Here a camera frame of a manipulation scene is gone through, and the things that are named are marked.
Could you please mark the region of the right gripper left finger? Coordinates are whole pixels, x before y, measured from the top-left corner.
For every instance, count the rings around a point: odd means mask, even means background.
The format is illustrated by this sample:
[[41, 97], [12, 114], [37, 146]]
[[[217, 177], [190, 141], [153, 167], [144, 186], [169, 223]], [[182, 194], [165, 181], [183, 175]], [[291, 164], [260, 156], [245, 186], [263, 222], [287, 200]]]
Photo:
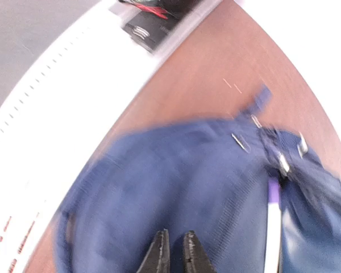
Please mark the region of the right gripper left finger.
[[137, 273], [169, 273], [170, 245], [167, 229], [158, 231], [137, 270]]

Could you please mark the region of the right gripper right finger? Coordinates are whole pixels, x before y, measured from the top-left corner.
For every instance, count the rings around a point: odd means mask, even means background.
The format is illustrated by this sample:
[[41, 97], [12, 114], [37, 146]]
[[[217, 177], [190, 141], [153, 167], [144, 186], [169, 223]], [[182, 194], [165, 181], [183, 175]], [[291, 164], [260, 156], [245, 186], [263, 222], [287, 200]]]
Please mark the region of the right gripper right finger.
[[183, 239], [184, 272], [215, 273], [201, 242], [193, 230], [188, 231]]

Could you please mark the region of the white marker black cap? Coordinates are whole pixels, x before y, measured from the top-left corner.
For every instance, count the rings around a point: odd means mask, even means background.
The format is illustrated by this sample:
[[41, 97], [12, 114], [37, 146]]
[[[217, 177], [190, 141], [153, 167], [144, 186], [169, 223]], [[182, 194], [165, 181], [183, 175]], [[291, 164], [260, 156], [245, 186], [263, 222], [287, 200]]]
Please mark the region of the white marker black cap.
[[278, 272], [281, 247], [280, 186], [275, 177], [268, 180], [267, 235], [263, 273]]

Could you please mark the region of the navy blue student backpack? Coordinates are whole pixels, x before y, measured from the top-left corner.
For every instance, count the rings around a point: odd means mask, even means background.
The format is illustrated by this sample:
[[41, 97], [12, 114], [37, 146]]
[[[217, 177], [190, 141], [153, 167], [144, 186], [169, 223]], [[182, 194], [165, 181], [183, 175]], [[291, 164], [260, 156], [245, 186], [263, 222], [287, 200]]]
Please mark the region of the navy blue student backpack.
[[278, 272], [341, 272], [341, 182], [304, 138], [259, 124], [267, 88], [234, 119], [200, 119], [123, 136], [86, 164], [60, 206], [57, 272], [137, 272], [169, 232], [184, 272], [193, 230], [215, 272], [263, 272], [268, 180], [280, 186]]

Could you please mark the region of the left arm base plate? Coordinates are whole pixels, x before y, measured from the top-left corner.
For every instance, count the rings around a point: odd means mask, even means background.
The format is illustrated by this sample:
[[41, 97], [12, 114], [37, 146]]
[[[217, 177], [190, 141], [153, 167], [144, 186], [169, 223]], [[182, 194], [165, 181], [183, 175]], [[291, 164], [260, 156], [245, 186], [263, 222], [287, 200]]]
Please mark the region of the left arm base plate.
[[125, 22], [122, 30], [128, 33], [138, 45], [153, 53], [201, 1], [121, 0], [121, 3], [139, 10], [139, 13]]

